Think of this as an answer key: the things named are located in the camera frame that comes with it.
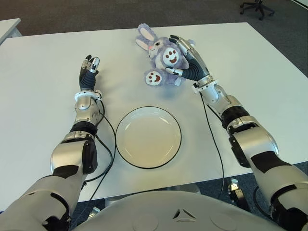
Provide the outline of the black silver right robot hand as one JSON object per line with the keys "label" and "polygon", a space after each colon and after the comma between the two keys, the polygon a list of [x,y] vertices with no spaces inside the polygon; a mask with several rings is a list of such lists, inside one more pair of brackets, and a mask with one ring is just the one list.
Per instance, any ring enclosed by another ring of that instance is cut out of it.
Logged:
{"label": "black silver right robot hand", "polygon": [[177,47],[182,51],[189,67],[187,69],[178,69],[167,66],[165,70],[168,73],[197,82],[202,79],[207,81],[212,80],[212,76],[210,75],[205,62],[188,40],[175,35],[171,35],[169,41],[175,43]]}

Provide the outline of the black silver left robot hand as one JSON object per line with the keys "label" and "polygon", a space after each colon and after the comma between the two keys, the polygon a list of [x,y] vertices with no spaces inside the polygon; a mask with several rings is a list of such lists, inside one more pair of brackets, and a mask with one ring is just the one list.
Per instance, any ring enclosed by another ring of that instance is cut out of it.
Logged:
{"label": "black silver left robot hand", "polygon": [[80,90],[94,91],[96,76],[98,74],[99,57],[92,57],[90,54],[84,59],[79,73]]}

